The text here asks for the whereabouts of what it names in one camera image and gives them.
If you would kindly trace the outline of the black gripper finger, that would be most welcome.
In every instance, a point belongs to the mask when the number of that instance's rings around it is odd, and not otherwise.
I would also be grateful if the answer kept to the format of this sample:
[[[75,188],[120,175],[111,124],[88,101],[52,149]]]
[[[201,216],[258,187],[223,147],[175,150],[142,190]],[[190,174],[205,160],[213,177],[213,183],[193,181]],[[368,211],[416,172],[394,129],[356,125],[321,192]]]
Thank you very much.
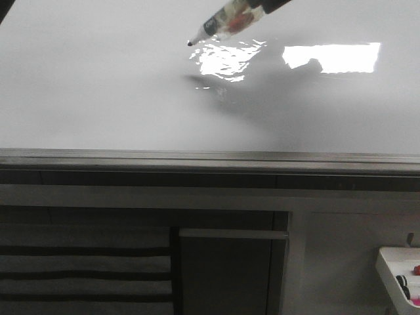
[[[288,2],[290,0],[249,0],[249,6],[252,9],[262,7],[265,14],[270,14]]]

